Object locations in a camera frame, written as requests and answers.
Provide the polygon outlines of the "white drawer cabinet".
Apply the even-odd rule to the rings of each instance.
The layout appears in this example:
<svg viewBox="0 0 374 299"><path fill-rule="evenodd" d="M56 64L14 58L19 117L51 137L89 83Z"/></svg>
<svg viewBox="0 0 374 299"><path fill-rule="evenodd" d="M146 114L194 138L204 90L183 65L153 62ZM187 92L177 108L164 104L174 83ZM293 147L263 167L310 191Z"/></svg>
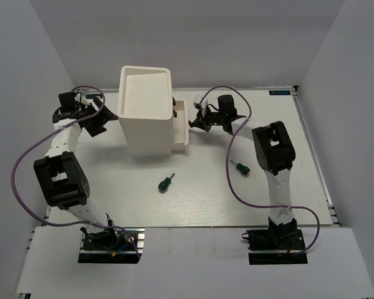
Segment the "white drawer cabinet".
<svg viewBox="0 0 374 299"><path fill-rule="evenodd" d="M170 71L160 67L122 67L117 116L132 156L169 156L173 144Z"/></svg>

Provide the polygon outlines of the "stubby green orange screwdriver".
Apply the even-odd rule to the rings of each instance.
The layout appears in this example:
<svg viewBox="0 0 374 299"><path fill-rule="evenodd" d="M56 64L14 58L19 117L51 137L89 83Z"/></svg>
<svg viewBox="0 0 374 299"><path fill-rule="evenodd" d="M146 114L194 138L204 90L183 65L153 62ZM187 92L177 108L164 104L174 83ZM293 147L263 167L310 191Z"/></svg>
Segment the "stubby green orange screwdriver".
<svg viewBox="0 0 374 299"><path fill-rule="evenodd" d="M230 160L230 162L234 165L234 167L245 177L248 177L251 173L251 170L249 167L241 164L241 163L237 163L233 160Z"/></svg>

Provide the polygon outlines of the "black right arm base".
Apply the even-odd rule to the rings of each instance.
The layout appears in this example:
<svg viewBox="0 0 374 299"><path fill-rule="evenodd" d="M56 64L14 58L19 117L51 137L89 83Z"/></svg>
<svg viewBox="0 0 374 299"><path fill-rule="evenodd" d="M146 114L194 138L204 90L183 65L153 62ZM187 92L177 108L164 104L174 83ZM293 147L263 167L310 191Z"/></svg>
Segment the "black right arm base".
<svg viewBox="0 0 374 299"><path fill-rule="evenodd" d="M307 254L298 254L305 249L301 230L287 237L280 245L270 240L267 229L247 230L242 240L247 242L250 265L304 265L308 264Z"/></svg>

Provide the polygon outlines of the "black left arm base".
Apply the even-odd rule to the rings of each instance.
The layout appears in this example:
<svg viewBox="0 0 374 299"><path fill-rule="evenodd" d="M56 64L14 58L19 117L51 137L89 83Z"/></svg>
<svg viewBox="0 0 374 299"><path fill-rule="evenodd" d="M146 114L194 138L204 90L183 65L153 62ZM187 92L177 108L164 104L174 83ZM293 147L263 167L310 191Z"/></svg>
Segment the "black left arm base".
<svg viewBox="0 0 374 299"><path fill-rule="evenodd" d="M101 232L87 234L82 231L82 241L79 250L78 263L91 264L137 264L142 256L145 230L127 229L126 235L122 230L116 233Z"/></svg>

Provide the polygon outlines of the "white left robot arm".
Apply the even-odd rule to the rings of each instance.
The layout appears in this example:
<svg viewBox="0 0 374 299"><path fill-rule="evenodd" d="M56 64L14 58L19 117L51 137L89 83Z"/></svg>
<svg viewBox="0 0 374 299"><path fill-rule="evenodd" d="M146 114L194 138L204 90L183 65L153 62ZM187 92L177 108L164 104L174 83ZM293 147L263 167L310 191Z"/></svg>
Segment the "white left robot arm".
<svg viewBox="0 0 374 299"><path fill-rule="evenodd" d="M108 121L117 119L101 99L100 95L93 97L82 92L59 94L60 107L52 116L58 134L45 156L34 162L34 171L47 204L83 221L82 232L88 241L112 249L119 242L119 233L110 216L90 198L89 181L75 155L82 131L97 136L105 132Z"/></svg>

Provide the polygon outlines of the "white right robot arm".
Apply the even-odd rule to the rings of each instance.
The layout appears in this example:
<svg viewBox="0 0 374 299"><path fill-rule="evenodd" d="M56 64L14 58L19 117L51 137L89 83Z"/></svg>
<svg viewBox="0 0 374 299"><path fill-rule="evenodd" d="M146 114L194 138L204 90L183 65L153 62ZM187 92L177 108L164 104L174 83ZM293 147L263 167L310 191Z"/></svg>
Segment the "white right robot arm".
<svg viewBox="0 0 374 299"><path fill-rule="evenodd" d="M291 208L290 173L296 158L288 132L283 122L276 121L260 126L248 116L240 115L232 95L218 97L218 106L210 108L204 98L197 98L194 107L196 118L189 126L209 132L213 126L221 126L232 136L226 151L229 163L231 146L237 136L254 143L255 154L260 168L264 171L269 190L269 205L250 204L257 209L268 209L267 230L250 230L247 241L252 250L281 249L289 246L297 234L297 221Z"/></svg>

